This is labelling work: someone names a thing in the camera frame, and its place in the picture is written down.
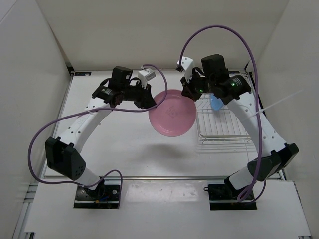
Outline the blue plate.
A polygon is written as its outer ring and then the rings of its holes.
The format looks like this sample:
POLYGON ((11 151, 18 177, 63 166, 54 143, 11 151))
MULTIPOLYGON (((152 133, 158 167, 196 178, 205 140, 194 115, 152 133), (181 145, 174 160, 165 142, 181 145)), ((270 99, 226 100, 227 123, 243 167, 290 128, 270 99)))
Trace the blue plate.
POLYGON ((214 111, 219 111, 224 107, 224 103, 220 98, 215 97, 214 94, 210 94, 210 105, 214 111))

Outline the pink plate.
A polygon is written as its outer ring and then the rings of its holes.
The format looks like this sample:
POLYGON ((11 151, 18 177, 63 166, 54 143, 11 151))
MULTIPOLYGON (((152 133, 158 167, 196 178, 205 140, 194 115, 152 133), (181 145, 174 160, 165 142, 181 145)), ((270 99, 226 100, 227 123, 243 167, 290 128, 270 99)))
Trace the pink plate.
POLYGON ((184 97, 181 90, 170 89, 165 100, 149 111, 152 127, 160 134, 177 137, 187 133, 196 120, 195 102, 184 97))

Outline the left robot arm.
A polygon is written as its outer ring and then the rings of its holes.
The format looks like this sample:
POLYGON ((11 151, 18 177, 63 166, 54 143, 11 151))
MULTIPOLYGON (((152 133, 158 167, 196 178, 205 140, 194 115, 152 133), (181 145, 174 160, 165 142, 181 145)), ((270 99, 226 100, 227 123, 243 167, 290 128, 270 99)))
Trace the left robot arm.
POLYGON ((150 68, 138 72, 132 77, 132 70, 117 66, 110 78, 103 80, 93 92, 86 106, 88 114, 78 116, 75 122, 57 138, 48 138, 45 142, 47 165, 55 172, 70 180, 85 185, 85 192, 95 200, 103 197, 104 183, 100 177, 87 168, 80 155, 90 135, 122 101, 131 101, 139 109, 149 109, 156 105, 148 81, 156 74, 150 68))

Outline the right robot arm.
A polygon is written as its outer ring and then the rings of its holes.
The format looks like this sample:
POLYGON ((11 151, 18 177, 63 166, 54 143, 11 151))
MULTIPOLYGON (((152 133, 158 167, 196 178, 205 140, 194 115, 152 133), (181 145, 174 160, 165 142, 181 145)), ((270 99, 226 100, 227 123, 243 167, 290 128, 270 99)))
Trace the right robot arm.
POLYGON ((224 180, 225 196, 242 200, 245 189, 285 168, 299 149, 280 137, 263 113, 257 113, 259 104, 252 88, 242 75, 230 76, 223 56, 210 55, 202 58, 201 63, 202 68, 198 68, 189 57, 177 62, 177 70, 184 73, 182 95, 193 101, 202 94, 220 99, 238 118, 258 152, 256 159, 224 180))

